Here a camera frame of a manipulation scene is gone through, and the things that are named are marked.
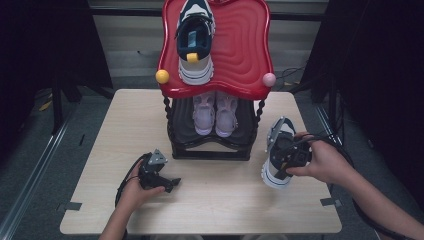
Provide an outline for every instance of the person's right hand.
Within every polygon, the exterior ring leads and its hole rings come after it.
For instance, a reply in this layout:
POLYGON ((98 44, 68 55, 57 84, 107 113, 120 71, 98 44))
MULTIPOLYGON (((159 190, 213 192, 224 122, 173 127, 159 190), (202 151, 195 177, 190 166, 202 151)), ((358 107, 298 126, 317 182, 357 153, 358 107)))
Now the person's right hand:
MULTIPOLYGON (((296 137, 310 138, 307 132, 297 133, 296 137)), ((310 176, 322 182, 342 185, 346 174, 355 172, 346 159, 330 144, 311 140, 312 160, 305 167, 288 168, 287 173, 296 176, 310 176)))

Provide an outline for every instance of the red shelf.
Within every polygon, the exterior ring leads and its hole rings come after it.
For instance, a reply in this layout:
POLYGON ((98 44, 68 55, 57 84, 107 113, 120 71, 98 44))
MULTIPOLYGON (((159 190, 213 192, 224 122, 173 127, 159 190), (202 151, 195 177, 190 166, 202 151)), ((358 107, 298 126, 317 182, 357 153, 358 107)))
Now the red shelf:
POLYGON ((262 78, 274 70, 268 51, 270 14, 265 1, 209 1, 216 23, 211 50, 215 71, 211 80, 200 86, 187 85, 178 75, 174 36, 185 1, 167 0, 163 8, 165 40, 158 70, 167 70, 170 78, 159 84, 162 93, 170 98, 187 98, 221 90, 243 99, 266 99, 271 89, 262 78))

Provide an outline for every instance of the light wood tabletop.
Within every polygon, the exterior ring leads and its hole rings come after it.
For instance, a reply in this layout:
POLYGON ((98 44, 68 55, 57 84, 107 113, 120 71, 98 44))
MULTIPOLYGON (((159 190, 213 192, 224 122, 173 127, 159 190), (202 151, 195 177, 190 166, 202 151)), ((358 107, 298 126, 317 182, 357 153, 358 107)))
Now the light wood tabletop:
MULTIPOLYGON (((163 193, 135 211, 130 234, 261 234, 336 233, 341 223, 326 184, 293 177, 283 190, 265 185, 261 169, 267 154, 266 135, 280 117, 304 131, 302 117, 290 93, 271 92, 265 100, 258 135, 249 161, 175 160, 167 135, 166 112, 159 90, 118 90, 81 174, 60 230, 64 234, 100 234, 114 210, 121 181, 144 153, 159 149, 169 162, 160 171, 182 178, 171 193, 163 193)), ((201 146, 219 150, 219 144, 201 146)))

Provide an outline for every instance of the shoe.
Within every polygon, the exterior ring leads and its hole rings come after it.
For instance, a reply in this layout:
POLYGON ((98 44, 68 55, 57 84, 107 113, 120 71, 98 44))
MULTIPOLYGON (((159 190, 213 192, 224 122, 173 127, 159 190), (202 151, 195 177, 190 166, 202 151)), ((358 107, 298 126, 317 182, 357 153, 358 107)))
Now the shoe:
POLYGON ((215 92, 210 91, 193 97, 194 128, 199 135, 208 135, 215 121, 215 92))
POLYGON ((178 72, 183 82, 202 85, 213 76, 211 59, 215 20, 207 0, 187 0, 178 19, 178 72))
POLYGON ((238 98, 225 92, 217 92, 216 134, 228 137, 237 128, 236 109, 238 98))
POLYGON ((293 144, 295 133, 293 123, 285 117, 278 119, 268 132, 268 159, 262 166, 261 176, 270 187, 282 189, 290 182, 291 177, 283 169, 285 156, 280 156, 279 153, 293 144))

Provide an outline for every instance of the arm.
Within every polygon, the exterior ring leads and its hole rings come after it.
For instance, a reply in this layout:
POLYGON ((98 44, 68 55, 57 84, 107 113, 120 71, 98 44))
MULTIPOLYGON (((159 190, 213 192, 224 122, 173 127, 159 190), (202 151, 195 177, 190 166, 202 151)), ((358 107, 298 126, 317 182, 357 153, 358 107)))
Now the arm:
POLYGON ((105 229, 100 235, 100 240, 119 239, 121 240, 125 233, 125 228, 134 210, 143 205, 151 197, 165 191, 164 187, 156 187, 149 190, 144 190, 137 177, 140 163, 131 172, 127 185, 122 192, 121 198, 109 218, 105 229))
POLYGON ((305 167, 287 169, 288 173, 311 176, 326 183, 340 185, 349 191, 362 211, 376 223, 404 236, 424 239, 424 225, 362 177, 333 146, 323 141, 313 141, 310 144, 311 163, 305 167))

